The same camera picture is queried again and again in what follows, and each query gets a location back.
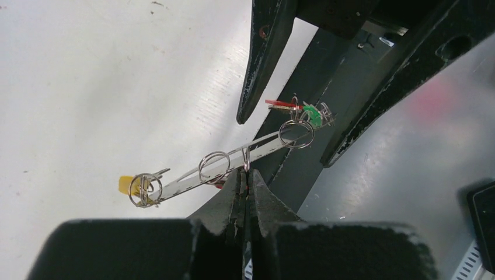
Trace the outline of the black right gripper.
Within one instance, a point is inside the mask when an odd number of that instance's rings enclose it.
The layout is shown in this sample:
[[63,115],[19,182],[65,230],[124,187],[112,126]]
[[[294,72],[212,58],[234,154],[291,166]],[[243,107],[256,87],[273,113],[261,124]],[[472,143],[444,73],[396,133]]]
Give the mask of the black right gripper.
[[236,114],[254,112],[292,33],[295,17],[344,39],[360,31],[404,37],[338,113],[320,159],[330,167],[383,113],[494,33],[494,1],[252,1],[249,57]]

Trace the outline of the green key tag with key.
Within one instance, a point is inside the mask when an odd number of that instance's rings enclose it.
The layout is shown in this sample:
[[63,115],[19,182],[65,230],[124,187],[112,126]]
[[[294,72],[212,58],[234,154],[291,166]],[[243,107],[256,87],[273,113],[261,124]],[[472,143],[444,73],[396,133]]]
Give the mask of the green key tag with key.
[[320,127],[323,123],[320,111],[313,105],[304,105],[301,118],[313,128]]

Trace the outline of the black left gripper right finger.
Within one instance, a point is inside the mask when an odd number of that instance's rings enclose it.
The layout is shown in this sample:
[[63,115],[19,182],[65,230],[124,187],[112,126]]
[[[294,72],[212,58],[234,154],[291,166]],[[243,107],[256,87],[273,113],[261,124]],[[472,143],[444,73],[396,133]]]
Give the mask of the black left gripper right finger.
[[302,220],[247,174],[255,279],[438,279],[430,248],[415,228],[392,222]]

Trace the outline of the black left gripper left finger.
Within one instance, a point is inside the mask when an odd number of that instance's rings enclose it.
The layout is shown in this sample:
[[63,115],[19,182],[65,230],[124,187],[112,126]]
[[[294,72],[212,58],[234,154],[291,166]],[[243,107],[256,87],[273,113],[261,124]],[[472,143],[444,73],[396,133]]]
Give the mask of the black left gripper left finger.
[[29,279],[243,279],[236,228],[246,173],[186,219],[74,219],[45,241]]

